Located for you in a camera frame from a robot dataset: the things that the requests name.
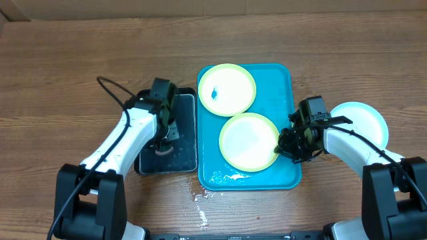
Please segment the light blue plate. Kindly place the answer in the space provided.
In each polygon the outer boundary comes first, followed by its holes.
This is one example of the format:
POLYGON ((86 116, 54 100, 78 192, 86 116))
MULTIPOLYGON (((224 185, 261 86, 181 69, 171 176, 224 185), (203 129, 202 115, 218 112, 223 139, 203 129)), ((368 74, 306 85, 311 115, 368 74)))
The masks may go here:
POLYGON ((352 123, 339 124, 338 127, 354 130, 378 148, 386 148, 389 140, 388 126, 383 116, 373 107, 361 102, 346 102, 333 108, 331 116, 346 117, 352 123))

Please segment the green and orange sponge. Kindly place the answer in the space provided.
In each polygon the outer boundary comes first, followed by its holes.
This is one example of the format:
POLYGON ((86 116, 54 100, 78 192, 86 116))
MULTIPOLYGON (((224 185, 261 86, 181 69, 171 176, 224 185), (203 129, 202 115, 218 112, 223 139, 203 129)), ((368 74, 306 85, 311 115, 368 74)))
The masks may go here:
POLYGON ((159 149, 155 150, 155 154, 159 156, 168 155, 173 151, 173 146, 171 145, 163 145, 159 149))

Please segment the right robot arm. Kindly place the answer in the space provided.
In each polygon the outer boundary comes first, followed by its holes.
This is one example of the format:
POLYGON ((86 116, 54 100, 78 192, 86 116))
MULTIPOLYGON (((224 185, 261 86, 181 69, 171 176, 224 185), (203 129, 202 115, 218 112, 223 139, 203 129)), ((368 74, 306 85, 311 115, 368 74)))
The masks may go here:
POLYGON ((387 150, 388 126, 373 107, 347 102, 326 109, 321 96, 301 101, 274 151, 293 163, 325 153, 362 179, 362 214, 330 223, 318 239, 425 239, 426 160, 387 150))

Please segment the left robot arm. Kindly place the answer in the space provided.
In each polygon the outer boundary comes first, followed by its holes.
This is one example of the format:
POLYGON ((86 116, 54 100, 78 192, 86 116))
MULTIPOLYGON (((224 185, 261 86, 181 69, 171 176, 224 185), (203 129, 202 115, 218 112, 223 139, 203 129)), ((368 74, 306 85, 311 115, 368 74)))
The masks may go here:
POLYGON ((145 145, 165 141, 177 94, 171 81, 154 79, 147 95, 120 103, 121 119, 94 153, 60 168, 48 239, 149 239, 127 220, 124 180, 145 145))

